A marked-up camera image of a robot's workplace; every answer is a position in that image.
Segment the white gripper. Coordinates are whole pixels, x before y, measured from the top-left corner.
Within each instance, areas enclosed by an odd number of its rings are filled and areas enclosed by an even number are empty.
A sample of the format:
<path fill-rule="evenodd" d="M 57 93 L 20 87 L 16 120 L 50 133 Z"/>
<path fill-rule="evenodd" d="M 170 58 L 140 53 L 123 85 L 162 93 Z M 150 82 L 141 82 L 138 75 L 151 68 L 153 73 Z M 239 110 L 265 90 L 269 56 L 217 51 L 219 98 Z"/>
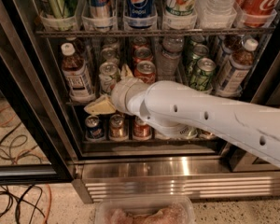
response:
<path fill-rule="evenodd" d="M 137 93 L 146 91 L 149 85 L 141 79 L 133 77 L 133 72 L 126 63 L 121 67 L 120 78 L 121 81 L 111 92 L 111 99 L 108 95 L 101 95 L 86 105 L 84 111 L 90 115 L 109 115 L 115 113 L 117 109 L 121 113 L 130 114 L 127 107 L 130 100 L 128 95 L 134 97 Z"/>

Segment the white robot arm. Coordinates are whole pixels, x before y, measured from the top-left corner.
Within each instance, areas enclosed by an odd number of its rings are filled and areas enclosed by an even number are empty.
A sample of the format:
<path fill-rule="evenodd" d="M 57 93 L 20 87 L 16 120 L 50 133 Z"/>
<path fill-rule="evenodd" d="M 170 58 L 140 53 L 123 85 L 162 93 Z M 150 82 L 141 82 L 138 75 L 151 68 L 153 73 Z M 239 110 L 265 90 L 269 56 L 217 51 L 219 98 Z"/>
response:
<path fill-rule="evenodd" d="M 146 84 L 127 76 L 85 107 L 89 114 L 119 111 L 137 116 L 171 138 L 192 126 L 280 168 L 280 109 L 196 91 L 169 80 Z"/>

